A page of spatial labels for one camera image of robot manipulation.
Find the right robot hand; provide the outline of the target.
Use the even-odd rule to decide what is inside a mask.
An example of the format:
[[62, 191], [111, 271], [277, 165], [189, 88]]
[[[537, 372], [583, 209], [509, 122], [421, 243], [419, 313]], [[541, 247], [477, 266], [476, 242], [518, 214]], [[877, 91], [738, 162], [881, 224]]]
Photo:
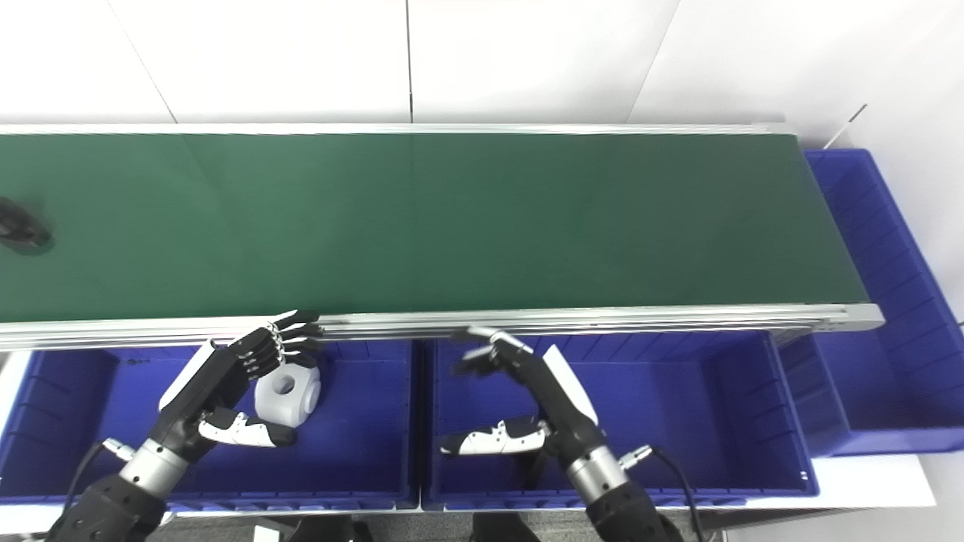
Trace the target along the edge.
[[529, 391], [540, 414], [447, 435], [438, 446], [441, 453], [468, 456], [541, 450], [568, 467], [606, 445], [591, 401], [557, 347], [540, 355], [506, 330], [479, 326], [456, 330], [453, 339], [480, 343], [462, 355], [454, 374], [506, 373]]

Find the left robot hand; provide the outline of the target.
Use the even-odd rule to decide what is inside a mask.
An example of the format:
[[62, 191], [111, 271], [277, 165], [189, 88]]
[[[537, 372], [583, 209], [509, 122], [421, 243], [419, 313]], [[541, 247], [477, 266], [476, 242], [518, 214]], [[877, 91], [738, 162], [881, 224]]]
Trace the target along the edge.
[[191, 464], [217, 443], [287, 447], [295, 429], [238, 410], [252, 382], [287, 361], [312, 361], [324, 335], [320, 315], [289, 311], [272, 317], [224, 346], [207, 340], [182, 368], [160, 401], [148, 432], [149, 449], [171, 452]]

